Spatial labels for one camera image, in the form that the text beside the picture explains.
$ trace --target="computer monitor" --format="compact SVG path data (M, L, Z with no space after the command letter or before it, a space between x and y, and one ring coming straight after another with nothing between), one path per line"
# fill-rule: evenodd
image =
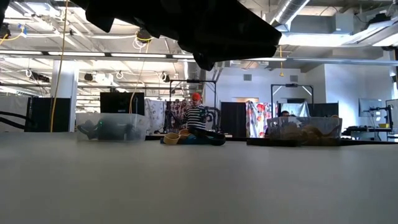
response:
M132 93L100 93L101 113L129 113ZM132 100L132 113L145 116L144 93L135 93Z
M381 108L382 101L375 99L359 99L359 116L360 117L374 117L377 111L371 109Z

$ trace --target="white table surface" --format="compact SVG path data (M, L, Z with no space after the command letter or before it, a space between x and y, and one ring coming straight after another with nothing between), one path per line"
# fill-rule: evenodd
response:
M0 134L0 223L397 223L398 147Z

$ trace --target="plastic storage container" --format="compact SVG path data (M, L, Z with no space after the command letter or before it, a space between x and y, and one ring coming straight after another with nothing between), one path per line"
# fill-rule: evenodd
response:
M144 141L149 120L139 114L78 113L78 140Z
M271 139L297 140L306 146L338 146L341 118L280 117L268 119Z

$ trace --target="yellow wire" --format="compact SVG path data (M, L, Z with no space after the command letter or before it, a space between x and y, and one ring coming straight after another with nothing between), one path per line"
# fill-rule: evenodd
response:
M282 46L279 47L280 57L282 58ZM280 62L280 76L284 76L284 63Z
M2 44L2 42L8 37L8 34L6 34L0 41L0 45Z
M59 81L60 81L60 76L61 76L63 53L65 51L65 31L67 29L68 2L69 2L69 0L66 0L65 18L64 18L64 22L63 22L62 53L61 53L60 67L58 69L57 84L55 85L54 103L52 105L52 112L51 112L51 122L50 122L50 132L51 133L52 133L53 124L54 124L55 105L57 103L57 93L58 93L58 86L59 86Z
M148 48L149 48L149 43L147 44L147 50L145 51L146 54L148 53ZM144 70L144 64L145 64L145 61L143 61L143 63L142 63L142 67L141 67L141 71L139 72L139 76L138 76L138 80L137 80L137 83L136 83L136 87L134 87L134 91L132 92L132 95L131 95L131 98L130 98L129 113L131 113L131 114L132 114L132 99L134 98L134 94L136 94L137 86L138 86L138 83L139 83L139 79L140 79L140 77L142 75L142 71Z
M18 39L23 33L24 33L24 28L21 28L21 33L18 36L11 39L6 39L8 37L8 34L6 34L4 38L1 40L0 45L2 44L3 41L12 41Z

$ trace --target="person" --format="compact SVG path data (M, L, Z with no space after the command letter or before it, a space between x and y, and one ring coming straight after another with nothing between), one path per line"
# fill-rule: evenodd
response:
M290 113L288 111L282 111L281 115L282 116L290 116Z
M206 129L205 107L201 103L201 95L199 93L192 95L192 106L185 110L183 122L187 124L188 128Z

